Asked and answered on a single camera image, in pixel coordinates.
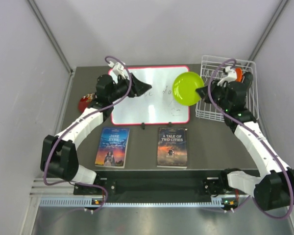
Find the orange plate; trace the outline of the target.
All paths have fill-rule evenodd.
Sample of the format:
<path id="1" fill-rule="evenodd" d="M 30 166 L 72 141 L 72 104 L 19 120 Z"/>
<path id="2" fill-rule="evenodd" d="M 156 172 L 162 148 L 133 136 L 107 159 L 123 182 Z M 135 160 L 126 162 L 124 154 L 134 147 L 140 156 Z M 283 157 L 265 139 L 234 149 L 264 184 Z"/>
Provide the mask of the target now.
<path id="1" fill-rule="evenodd" d="M 243 79 L 243 71 L 242 71 L 242 69 L 241 68 L 235 68 L 235 72 L 236 72 L 236 75 L 237 75 L 236 81 L 241 82 L 242 79 Z"/>

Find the Tale of Two Cities book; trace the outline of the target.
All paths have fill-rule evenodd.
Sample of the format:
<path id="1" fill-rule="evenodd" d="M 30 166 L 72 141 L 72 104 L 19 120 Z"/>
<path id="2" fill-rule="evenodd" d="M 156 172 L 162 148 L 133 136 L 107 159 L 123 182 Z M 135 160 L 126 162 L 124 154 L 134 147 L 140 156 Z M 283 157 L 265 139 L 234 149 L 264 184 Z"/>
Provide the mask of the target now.
<path id="1" fill-rule="evenodd" d="M 157 167 L 186 169 L 187 128 L 159 128 Z"/>

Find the lime green plate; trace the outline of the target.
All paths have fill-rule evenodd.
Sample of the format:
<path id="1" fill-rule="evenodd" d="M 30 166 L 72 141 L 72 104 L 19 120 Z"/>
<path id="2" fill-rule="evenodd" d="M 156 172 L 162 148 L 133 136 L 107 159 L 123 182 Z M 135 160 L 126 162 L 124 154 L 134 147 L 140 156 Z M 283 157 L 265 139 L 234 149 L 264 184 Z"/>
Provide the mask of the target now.
<path id="1" fill-rule="evenodd" d="M 204 81 L 200 75 L 192 71 L 184 72 L 173 82 L 173 97 L 181 105 L 192 106 L 200 101 L 196 89 L 203 87 Z"/>

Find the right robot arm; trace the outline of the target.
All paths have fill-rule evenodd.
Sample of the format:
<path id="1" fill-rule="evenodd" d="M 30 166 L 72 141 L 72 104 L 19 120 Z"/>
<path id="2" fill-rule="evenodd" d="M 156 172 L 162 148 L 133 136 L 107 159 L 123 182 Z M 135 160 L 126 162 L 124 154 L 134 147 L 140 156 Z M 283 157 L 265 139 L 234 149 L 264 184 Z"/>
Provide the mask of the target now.
<path id="1" fill-rule="evenodd" d="M 253 74 L 246 72 L 242 81 L 219 86 L 216 79 L 196 92 L 204 102 L 220 108 L 225 124 L 244 145 L 260 174 L 256 177 L 236 168 L 224 170 L 220 190 L 226 194 L 235 189 L 243 191 L 253 197 L 261 210 L 269 211 L 294 205 L 294 169 L 278 157 L 246 107 L 246 95 L 252 83 Z"/>

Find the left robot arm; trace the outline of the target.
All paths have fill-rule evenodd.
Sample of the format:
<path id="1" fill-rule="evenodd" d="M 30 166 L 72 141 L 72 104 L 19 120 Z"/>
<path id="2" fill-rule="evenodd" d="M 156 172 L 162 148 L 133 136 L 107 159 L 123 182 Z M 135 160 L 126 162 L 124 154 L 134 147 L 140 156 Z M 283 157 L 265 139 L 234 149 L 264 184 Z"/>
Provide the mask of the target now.
<path id="1" fill-rule="evenodd" d="M 97 174 L 78 162 L 79 145 L 111 116 L 115 105 L 126 97 L 140 97 L 151 88 L 132 73 L 129 78 L 119 75 L 116 81 L 108 74 L 101 75 L 95 95 L 81 116 L 57 135 L 44 138 L 40 165 L 43 178 L 53 176 L 62 182 L 81 183 L 90 194 L 98 193 L 101 182 L 96 179 Z"/>

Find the aluminium rail frame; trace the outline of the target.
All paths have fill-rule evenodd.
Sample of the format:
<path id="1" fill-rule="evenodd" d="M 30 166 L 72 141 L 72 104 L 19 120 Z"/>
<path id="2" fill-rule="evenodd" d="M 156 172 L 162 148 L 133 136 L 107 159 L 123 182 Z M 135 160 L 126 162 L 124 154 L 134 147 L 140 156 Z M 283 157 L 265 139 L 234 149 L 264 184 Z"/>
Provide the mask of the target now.
<path id="1" fill-rule="evenodd" d="M 68 183 L 45 186 L 34 181 L 30 196 L 39 197 L 42 207 L 83 207 L 94 210 L 100 206 L 135 207 L 195 207 L 220 208 L 233 211 L 245 202 L 246 195 L 224 193 L 215 178 L 129 179 L 118 178 L 99 182 L 105 190 Z"/>

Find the Jane Eyre book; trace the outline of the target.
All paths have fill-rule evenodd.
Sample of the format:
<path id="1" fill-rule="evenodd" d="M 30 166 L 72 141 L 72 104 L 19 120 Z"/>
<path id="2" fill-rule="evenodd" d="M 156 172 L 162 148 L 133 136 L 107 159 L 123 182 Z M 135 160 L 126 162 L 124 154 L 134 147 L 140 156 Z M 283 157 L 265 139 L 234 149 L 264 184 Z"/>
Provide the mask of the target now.
<path id="1" fill-rule="evenodd" d="M 96 166 L 125 168 L 129 128 L 104 127 L 101 132 Z"/>

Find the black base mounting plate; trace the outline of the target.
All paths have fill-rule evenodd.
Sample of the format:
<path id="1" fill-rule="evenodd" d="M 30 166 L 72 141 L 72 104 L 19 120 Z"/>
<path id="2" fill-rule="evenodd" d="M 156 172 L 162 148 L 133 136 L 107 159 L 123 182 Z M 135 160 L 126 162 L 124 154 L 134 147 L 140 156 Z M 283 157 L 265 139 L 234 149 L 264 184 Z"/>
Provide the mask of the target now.
<path id="1" fill-rule="evenodd" d="M 108 191 L 108 203 L 195 203 L 213 197 L 235 197 L 234 192 L 209 192 L 201 179 L 101 178 L 95 184 Z"/>

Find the pink framed whiteboard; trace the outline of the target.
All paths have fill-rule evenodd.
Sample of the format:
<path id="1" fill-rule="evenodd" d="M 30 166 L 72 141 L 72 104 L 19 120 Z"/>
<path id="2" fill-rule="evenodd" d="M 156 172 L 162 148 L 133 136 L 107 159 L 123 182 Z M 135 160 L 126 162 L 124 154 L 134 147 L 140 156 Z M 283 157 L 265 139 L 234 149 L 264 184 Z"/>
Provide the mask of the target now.
<path id="1" fill-rule="evenodd" d="M 185 65 L 128 68 L 140 81 L 152 88 L 138 98 L 125 98 L 114 106 L 111 122 L 114 125 L 183 124 L 190 120 L 190 108 L 173 97 L 175 79 L 188 72 Z"/>

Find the red patterned plate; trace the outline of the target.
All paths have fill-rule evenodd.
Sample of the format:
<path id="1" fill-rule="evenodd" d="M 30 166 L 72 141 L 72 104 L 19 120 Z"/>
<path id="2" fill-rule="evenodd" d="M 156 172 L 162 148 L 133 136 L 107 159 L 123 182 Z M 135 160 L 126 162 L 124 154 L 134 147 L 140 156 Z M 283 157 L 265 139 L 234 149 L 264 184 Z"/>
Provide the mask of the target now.
<path id="1" fill-rule="evenodd" d="M 83 113 L 84 110 L 89 106 L 90 102 L 94 99 L 95 93 L 90 93 L 84 95 L 79 103 L 78 103 L 78 110 Z"/>

